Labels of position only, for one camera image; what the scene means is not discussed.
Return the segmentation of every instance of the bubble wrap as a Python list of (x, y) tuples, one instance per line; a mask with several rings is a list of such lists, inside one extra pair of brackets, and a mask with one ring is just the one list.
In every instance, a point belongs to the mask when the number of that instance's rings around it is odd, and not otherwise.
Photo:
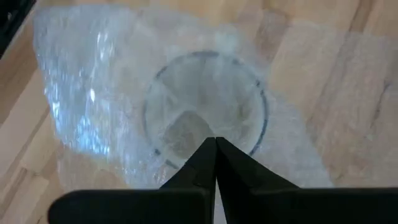
[(331, 186), (299, 113), (267, 88), (272, 56), (233, 26), (157, 7), (53, 7), (35, 17), (34, 49), (67, 189), (98, 187), (98, 170), (159, 187), (208, 136), (298, 185)]

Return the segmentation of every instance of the light wood surface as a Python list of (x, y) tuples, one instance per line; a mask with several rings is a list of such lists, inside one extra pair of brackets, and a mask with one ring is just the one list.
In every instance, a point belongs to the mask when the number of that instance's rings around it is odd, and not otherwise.
[[(131, 7), (149, 4), (146, 0), (48, 0), (39, 1), (35, 8), (87, 2), (121, 2)], [(339, 59), (344, 50), (354, 52), (354, 59), (361, 57), (362, 43), (351, 44), (349, 38), (336, 42), (327, 33), (314, 33), (303, 42), (306, 51), (298, 57), (290, 51), (291, 39), (297, 37), (294, 30), (282, 30), (279, 44), (272, 49), (262, 49), (267, 46), (264, 44), (267, 38), (261, 32), (262, 11), (267, 9), (284, 16), (286, 23), (304, 19), (342, 34), (357, 32), (395, 39), (398, 1), (157, 2), (214, 24), (233, 22), (245, 28), (260, 50), (274, 52), (270, 86), (303, 114), (307, 131), (337, 186), (398, 184), (395, 175), (398, 172), (397, 70), (383, 65), (376, 67), (377, 70), (344, 65)], [(60, 144), (53, 137), (49, 108), (42, 94), (41, 74), (32, 50), (31, 19), (30, 15), (0, 61), (0, 220), (3, 223), (46, 223), (48, 206), (63, 192), (55, 155)], [(317, 61), (320, 49), (330, 53), (330, 60)], [(111, 186), (101, 179), (104, 175), (108, 174), (98, 174), (96, 184)]]

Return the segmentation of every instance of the clear plastic bubble wrap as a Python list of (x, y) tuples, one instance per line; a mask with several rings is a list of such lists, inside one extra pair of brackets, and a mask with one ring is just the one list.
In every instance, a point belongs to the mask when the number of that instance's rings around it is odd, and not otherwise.
[(54, 7), (37, 14), (34, 47), (67, 189), (98, 187), (99, 170), (159, 187), (208, 136), (301, 186), (331, 185), (299, 114), (266, 88), (269, 57), (233, 26), (157, 7)]

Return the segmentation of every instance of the black object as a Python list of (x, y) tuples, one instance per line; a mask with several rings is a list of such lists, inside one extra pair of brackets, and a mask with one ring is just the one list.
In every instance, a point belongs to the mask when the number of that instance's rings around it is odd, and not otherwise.
[(0, 0), (0, 58), (36, 0)]
[(159, 190), (82, 190), (49, 223), (213, 223), (215, 181), (228, 223), (398, 223), (398, 189), (300, 189), (224, 138), (208, 138)]

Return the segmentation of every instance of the wooden floor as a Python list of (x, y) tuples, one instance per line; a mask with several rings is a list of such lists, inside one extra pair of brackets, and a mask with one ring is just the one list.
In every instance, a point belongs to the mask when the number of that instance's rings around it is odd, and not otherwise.
[[(44, 0), (48, 5), (85, 2), (122, 2), (131, 7), (146, 0)], [(338, 32), (357, 32), (375, 37), (398, 38), (396, 0), (158, 0), (212, 23), (247, 25), (247, 16), (259, 15), (257, 24), (246, 26), (248, 36), (259, 44), (261, 11), (284, 16), (288, 23), (312, 21)], [(3, 223), (46, 223), (45, 213), (64, 191), (58, 179), (49, 108), (32, 50), (32, 16), (0, 60), (0, 220)], [(350, 68), (339, 70), (339, 55), (348, 39), (339, 43), (331, 60), (317, 61), (328, 36), (306, 42), (305, 54), (289, 54), (287, 30), (274, 50), (271, 88), (281, 92), (303, 114), (307, 131), (323, 163), (338, 186), (397, 186), (398, 177), (398, 70)], [(352, 46), (359, 52), (361, 45)]]

